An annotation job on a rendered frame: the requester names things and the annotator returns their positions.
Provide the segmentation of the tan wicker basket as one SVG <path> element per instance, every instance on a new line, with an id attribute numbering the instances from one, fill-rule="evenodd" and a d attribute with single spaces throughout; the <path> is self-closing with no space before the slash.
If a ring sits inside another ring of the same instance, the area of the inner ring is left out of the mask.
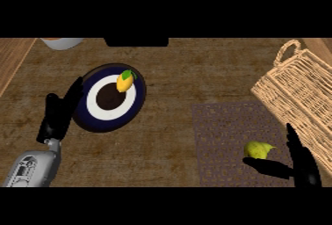
<path id="1" fill-rule="evenodd" d="M 332 67 L 301 48 L 298 40 L 281 45 L 252 94 L 280 123 L 292 125 L 301 143 L 332 175 Z"/>

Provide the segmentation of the grey-purple patterned placemat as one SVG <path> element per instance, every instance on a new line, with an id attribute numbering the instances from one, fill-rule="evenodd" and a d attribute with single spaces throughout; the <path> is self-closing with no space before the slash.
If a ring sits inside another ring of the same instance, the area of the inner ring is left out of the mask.
<path id="1" fill-rule="evenodd" d="M 274 146 L 267 159 L 292 166 L 280 124 L 259 101 L 191 105 L 199 184 L 293 187 L 293 179 L 262 175 L 242 162 L 247 141 Z"/>

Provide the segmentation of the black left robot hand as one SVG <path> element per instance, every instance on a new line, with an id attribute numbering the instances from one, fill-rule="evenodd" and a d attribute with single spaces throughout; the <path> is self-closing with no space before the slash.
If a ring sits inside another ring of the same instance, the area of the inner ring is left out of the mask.
<path id="1" fill-rule="evenodd" d="M 64 97 L 60 98 L 56 93 L 48 93 L 45 96 L 45 111 L 41 120 L 36 142 L 45 143 L 45 140 L 62 140 L 67 129 L 72 114 L 75 112 L 79 99 L 82 97 L 82 77 L 79 76 L 72 83 Z"/>

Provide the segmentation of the yellow lemon with green leaf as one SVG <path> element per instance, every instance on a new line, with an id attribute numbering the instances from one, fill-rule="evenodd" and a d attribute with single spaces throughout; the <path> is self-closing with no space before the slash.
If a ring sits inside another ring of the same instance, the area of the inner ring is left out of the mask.
<path id="1" fill-rule="evenodd" d="M 121 73 L 116 78 L 116 90 L 119 92 L 125 92 L 131 88 L 135 78 L 135 73 L 129 69 Z"/>

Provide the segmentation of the white round pot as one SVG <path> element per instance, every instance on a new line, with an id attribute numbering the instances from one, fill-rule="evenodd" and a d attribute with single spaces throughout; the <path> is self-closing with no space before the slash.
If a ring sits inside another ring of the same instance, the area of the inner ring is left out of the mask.
<path id="1" fill-rule="evenodd" d="M 75 47 L 81 42 L 82 38 L 59 38 L 54 40 L 41 38 L 45 45 L 54 50 L 66 50 Z"/>

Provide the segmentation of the navy and white round plate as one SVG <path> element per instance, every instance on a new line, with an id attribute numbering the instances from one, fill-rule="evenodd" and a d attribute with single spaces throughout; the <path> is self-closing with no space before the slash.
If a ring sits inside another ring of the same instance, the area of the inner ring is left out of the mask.
<path id="1" fill-rule="evenodd" d="M 137 75 L 125 92 L 116 90 L 116 78 L 125 70 Z M 122 63 L 107 63 L 82 76 L 82 97 L 72 119 L 93 133 L 121 128 L 138 113 L 144 104 L 146 85 L 138 70 Z"/>

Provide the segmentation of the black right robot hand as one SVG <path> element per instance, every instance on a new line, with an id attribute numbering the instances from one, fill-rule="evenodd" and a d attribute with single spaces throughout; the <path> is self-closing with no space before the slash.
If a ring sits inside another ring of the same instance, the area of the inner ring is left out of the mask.
<path id="1" fill-rule="evenodd" d="M 262 175 L 277 178 L 293 178 L 295 187 L 320 188 L 321 179 L 309 149 L 302 145 L 298 134 L 290 124 L 286 124 L 287 141 L 290 158 L 293 167 L 289 167 L 280 162 L 267 159 L 253 159 L 243 157 L 242 162 L 249 165 Z"/>

